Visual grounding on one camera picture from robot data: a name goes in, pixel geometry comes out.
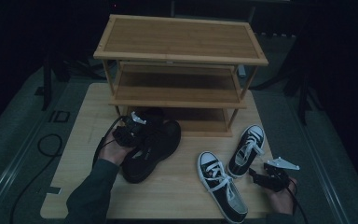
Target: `dark jacket sleeve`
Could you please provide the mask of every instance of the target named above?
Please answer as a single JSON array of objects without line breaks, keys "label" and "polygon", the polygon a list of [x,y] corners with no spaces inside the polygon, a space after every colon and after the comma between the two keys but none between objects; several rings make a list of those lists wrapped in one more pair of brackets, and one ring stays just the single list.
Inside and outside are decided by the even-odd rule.
[{"label": "dark jacket sleeve", "polygon": [[97,160],[89,176],[69,196],[64,223],[104,223],[118,169],[110,161]]},{"label": "dark jacket sleeve", "polygon": [[267,215],[267,224],[296,224],[295,218],[288,214],[272,213]]}]

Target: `wooden tabletop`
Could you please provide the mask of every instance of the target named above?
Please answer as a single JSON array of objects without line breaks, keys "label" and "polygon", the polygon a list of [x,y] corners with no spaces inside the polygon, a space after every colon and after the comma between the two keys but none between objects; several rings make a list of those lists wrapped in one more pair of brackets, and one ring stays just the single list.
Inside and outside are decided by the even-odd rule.
[{"label": "wooden tabletop", "polygon": [[94,58],[267,65],[247,22],[111,15]]},{"label": "wooden tabletop", "polygon": [[[251,124],[261,125],[250,92],[246,94],[248,108],[240,110],[232,125],[233,137],[183,137],[179,148],[140,184],[127,183],[117,175],[112,189],[108,218],[223,218],[210,193],[201,184],[197,173],[197,157],[212,151],[223,164],[234,153],[243,130]],[[109,102],[107,84],[91,84],[68,139],[52,187],[62,188],[61,194],[48,194],[41,208],[44,218],[64,218],[66,200],[91,170],[95,148],[101,137],[117,118]],[[271,159],[269,143],[266,154],[256,158],[252,168],[262,173],[262,164]],[[234,180],[249,207],[248,218],[264,217],[271,212],[264,190],[248,175]]]}]

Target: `black sneaker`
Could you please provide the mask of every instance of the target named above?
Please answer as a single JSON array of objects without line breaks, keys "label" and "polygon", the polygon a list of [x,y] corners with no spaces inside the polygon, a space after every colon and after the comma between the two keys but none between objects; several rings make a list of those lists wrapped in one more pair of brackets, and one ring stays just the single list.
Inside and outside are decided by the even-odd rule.
[{"label": "black sneaker", "polygon": [[249,126],[241,136],[237,149],[227,166],[227,172],[234,178],[245,175],[256,155],[263,155],[264,131],[257,125]]},{"label": "black sneaker", "polygon": [[179,123],[174,120],[164,123],[127,155],[121,164],[124,178],[134,184],[144,181],[160,161],[173,154],[180,139]]},{"label": "black sneaker", "polygon": [[[139,118],[146,121],[146,125],[139,124],[140,130],[137,133],[137,141],[143,142],[148,135],[150,135],[154,130],[156,130],[157,128],[160,128],[162,126],[162,123],[164,121],[164,112],[162,111],[161,108],[151,107],[151,108],[146,109],[143,112],[140,112],[139,114],[140,114]],[[100,151],[105,144],[104,141],[105,141],[106,136],[112,132],[112,129],[116,126],[117,122],[118,122],[118,119],[107,130],[105,136],[101,139],[100,144],[97,146],[97,149],[95,150],[95,153],[94,153],[94,158],[92,159],[92,167],[94,167],[94,164],[97,161],[98,156],[100,155]],[[117,129],[112,133],[112,135],[118,141],[117,138],[120,136],[118,136],[118,134],[117,134]]]},{"label": "black sneaker", "polygon": [[232,182],[232,177],[225,173],[222,162],[212,152],[202,152],[197,170],[202,184],[211,193],[226,221],[243,223],[248,207]]}]

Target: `dark floor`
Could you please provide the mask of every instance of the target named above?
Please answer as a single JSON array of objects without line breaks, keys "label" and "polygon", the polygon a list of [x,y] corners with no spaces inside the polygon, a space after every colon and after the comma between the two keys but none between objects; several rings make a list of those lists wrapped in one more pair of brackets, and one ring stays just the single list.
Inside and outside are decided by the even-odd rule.
[{"label": "dark floor", "polygon": [[[258,37],[269,60],[269,66],[259,69],[253,84],[257,85],[275,76],[293,39],[285,37]],[[301,167],[290,172],[299,181],[297,198],[304,208],[310,223],[358,223],[358,175],[354,172],[345,148],[333,125],[323,111],[310,101],[307,111],[307,126],[301,124],[296,115],[298,97],[286,97],[283,80],[262,91],[253,91],[257,109],[265,127],[268,142],[274,157],[284,157]],[[62,138],[63,150],[76,120],[88,85],[104,82],[82,76],[73,71],[68,83],[53,81],[53,101],[47,111],[41,111],[43,98],[34,92],[43,82],[42,71],[29,77],[21,90],[0,117],[0,181],[6,181],[10,188],[0,189],[0,223],[10,221],[10,212],[21,191],[50,161],[37,149],[43,136],[55,133]],[[66,122],[54,122],[53,112],[67,115]],[[41,141],[42,150],[54,154],[59,140],[50,137]],[[20,163],[13,163],[15,157],[22,157]],[[62,223],[62,220],[46,220],[39,215],[49,183],[55,173],[59,158],[24,191],[19,199],[14,223]],[[19,169],[11,178],[2,174],[7,167]],[[297,223],[304,223],[296,212]],[[177,220],[179,223],[221,223],[223,220]],[[116,220],[113,223],[133,223]],[[147,223],[167,223],[149,220]],[[264,223],[264,219],[248,220],[248,223]]]}]

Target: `hand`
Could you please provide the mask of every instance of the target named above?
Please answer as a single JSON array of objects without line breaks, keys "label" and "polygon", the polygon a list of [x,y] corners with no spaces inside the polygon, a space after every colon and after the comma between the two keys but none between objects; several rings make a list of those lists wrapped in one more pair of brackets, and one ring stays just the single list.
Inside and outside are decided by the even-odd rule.
[{"label": "hand", "polygon": [[133,147],[121,147],[112,135],[112,132],[106,135],[104,141],[104,147],[101,149],[98,159],[111,161],[116,165],[120,165],[129,152],[133,150]]},{"label": "hand", "polygon": [[[292,181],[290,181],[290,185],[289,185],[289,189],[293,192],[293,194],[295,193],[296,190],[296,183],[297,181],[292,178],[289,177]],[[287,189],[283,189],[279,192],[275,192],[271,189],[265,189],[268,198],[269,198],[269,202],[271,203],[272,209],[276,212],[276,213],[284,213],[284,214],[289,214],[292,215],[293,214],[293,198],[292,195],[289,193],[289,191],[287,191]]]}]

